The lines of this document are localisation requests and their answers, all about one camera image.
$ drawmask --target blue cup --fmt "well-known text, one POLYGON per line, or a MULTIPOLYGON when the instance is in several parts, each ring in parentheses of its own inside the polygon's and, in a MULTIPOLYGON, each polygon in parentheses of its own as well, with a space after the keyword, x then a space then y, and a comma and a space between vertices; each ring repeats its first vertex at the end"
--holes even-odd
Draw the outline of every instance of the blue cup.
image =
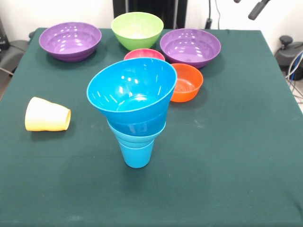
POLYGON ((165 125, 176 82, 176 70, 165 61, 129 59, 99 72, 87 98, 119 132, 151 136, 165 125))
POLYGON ((132 168, 142 168, 149 163, 154 141, 164 130, 166 124, 164 123, 159 132, 150 136, 127 135, 114 129, 109 122, 108 125, 119 142, 125 163, 132 168))

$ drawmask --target white wall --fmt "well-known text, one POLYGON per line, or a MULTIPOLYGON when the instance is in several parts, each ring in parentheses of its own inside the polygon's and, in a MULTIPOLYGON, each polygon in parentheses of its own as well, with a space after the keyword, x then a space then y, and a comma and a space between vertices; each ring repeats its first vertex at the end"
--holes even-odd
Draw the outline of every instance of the white wall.
POLYGON ((9 40, 28 40, 38 27, 67 21, 110 28, 114 11, 112 0, 0 0, 0 17, 9 40))
MULTIPOLYGON (((290 35, 295 41, 303 41, 303 0, 271 0, 256 20, 248 15, 260 0, 217 0, 221 13, 220 29, 261 30, 275 52, 281 35, 290 35)), ((218 13, 215 1, 212 5, 212 29, 217 28, 218 13)), ((188 0, 186 27, 204 28, 208 17, 208 0, 188 0)))
MULTIPOLYGON (((216 29, 218 13, 211 1, 212 29, 216 29)), ((258 1, 242 0, 237 4, 233 0, 217 0, 220 28, 261 30, 272 52, 280 46, 281 35, 303 41, 303 0, 271 0, 255 21, 249 20, 248 14, 258 1)), ((0 0, 0 17, 9 40, 16 40, 28 39, 28 34, 38 27, 66 21, 110 28, 114 13, 112 0, 0 0)), ((188 0, 186 27, 204 28, 207 17, 208 0, 188 0)))

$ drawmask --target yellow cup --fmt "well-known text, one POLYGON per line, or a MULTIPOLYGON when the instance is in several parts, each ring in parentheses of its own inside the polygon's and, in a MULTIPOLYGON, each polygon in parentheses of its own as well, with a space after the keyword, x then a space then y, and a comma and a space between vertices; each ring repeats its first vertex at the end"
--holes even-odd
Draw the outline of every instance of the yellow cup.
POLYGON ((27 131, 63 131, 71 121, 71 110, 51 103, 45 99, 33 97, 27 106, 25 128, 27 131))

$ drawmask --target bowl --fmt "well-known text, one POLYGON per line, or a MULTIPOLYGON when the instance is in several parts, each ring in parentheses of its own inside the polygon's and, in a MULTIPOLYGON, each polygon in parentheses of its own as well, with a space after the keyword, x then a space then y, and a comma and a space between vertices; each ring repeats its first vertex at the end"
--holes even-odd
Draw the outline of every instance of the bowl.
POLYGON ((195 67, 183 63, 172 66, 177 71, 177 84, 171 100, 173 102, 188 102, 196 97, 203 84, 203 75, 195 67))
POLYGON ((130 51, 153 46, 163 27, 159 17, 143 12, 124 13, 111 23, 118 41, 130 51))
POLYGON ((62 61, 81 61, 96 49, 102 37, 93 25, 67 22, 46 29, 39 38, 42 49, 62 61))
POLYGON ((207 65, 221 50, 220 41, 213 34, 187 28, 166 33, 160 46, 171 63, 184 63, 196 68, 207 65))
POLYGON ((165 61, 165 57, 159 51, 155 51, 153 49, 137 49, 130 51, 127 55, 125 55, 124 60, 132 59, 132 58, 157 58, 165 61))
POLYGON ((87 97, 121 133, 150 136, 166 122, 177 73, 169 63, 155 58, 117 62, 89 83, 87 97))

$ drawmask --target purple bowl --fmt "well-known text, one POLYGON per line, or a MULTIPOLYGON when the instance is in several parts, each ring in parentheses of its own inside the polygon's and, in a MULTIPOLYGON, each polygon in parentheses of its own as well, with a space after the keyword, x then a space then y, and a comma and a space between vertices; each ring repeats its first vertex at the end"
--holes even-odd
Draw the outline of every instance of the purple bowl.
POLYGON ((176 29, 160 40, 164 54, 172 63, 184 63, 201 68, 214 59, 221 50, 214 35, 198 29, 176 29))
POLYGON ((102 37, 93 25, 67 22, 46 29, 39 44, 46 52, 62 61, 81 61, 90 56, 102 37))

